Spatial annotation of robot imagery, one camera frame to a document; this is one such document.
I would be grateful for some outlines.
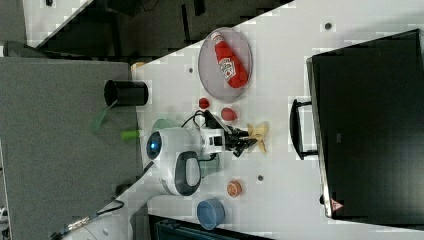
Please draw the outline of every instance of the small red object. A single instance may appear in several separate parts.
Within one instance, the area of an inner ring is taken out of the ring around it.
[[[211,38],[215,43],[216,59],[225,81],[232,88],[240,88],[246,85],[248,80],[247,72],[240,59],[224,40],[224,37],[221,33],[214,32]]]
[[[237,180],[233,180],[233,181],[229,182],[228,185],[227,185],[227,193],[231,197],[239,196],[242,191],[243,191],[243,188],[241,187],[239,181],[237,181]]]
[[[209,107],[209,101],[206,98],[201,98],[199,99],[199,107],[201,109],[206,109]]]
[[[339,202],[336,202],[336,200],[333,200],[332,198],[331,198],[331,206],[333,207],[333,212],[343,207],[343,205],[341,205]]]
[[[221,117],[225,121],[234,121],[237,119],[237,114],[231,108],[223,108],[221,111]]]

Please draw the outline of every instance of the floor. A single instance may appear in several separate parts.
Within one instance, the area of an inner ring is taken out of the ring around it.
[[[133,17],[122,13],[123,10],[115,12],[117,29],[116,26],[113,28],[111,21],[93,21],[95,14],[89,9],[99,9],[103,6],[92,5],[44,44],[42,49],[91,57],[109,57],[109,60],[126,61],[130,64],[137,61],[149,62],[204,39],[216,28],[233,27],[291,2],[203,0],[204,13],[196,16],[195,1],[197,0],[144,0],[139,13]],[[120,41],[119,51],[116,51],[113,45],[117,35]]]
[[[25,21],[22,1],[0,1],[0,42],[5,40],[24,42]],[[0,172],[0,207],[6,206],[4,175]]]

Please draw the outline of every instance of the yellow object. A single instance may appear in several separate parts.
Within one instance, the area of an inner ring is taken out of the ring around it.
[[[268,133],[268,126],[265,123],[259,124],[257,127],[253,127],[252,124],[247,124],[247,132],[249,133],[249,139],[256,139],[261,152],[266,153],[265,148],[265,135]]]

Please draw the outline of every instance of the white table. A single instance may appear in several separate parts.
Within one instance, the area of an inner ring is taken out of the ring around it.
[[[62,29],[93,0],[54,0],[51,7],[46,6],[46,0],[22,1],[27,44],[37,47]]]
[[[333,28],[325,30],[331,22]],[[223,167],[201,183],[190,197],[160,196],[149,202],[149,214],[198,223],[199,201],[218,197],[226,219],[219,228],[273,239],[422,239],[424,232],[334,221],[319,204],[320,172],[316,158],[300,161],[291,145],[289,112],[294,98],[308,99],[306,59],[395,33],[424,29],[424,1],[405,0],[296,0],[233,29],[248,40],[253,54],[249,90],[233,104],[210,97],[202,87],[197,59],[202,42],[133,69],[135,80],[150,86],[150,104],[138,108],[140,127],[151,129],[161,117],[183,121],[198,110],[201,96],[211,100],[211,111],[224,106],[240,111],[231,125],[268,121],[270,132],[264,155],[256,148],[235,158],[221,157]],[[304,142],[314,148],[310,108],[305,108]],[[258,175],[264,181],[257,180]],[[241,179],[244,195],[232,199],[226,184]]]

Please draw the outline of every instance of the red logo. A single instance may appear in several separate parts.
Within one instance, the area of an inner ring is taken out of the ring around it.
[[[331,207],[333,208],[333,212],[339,210],[343,207],[340,203],[336,202],[335,200],[331,199]]]

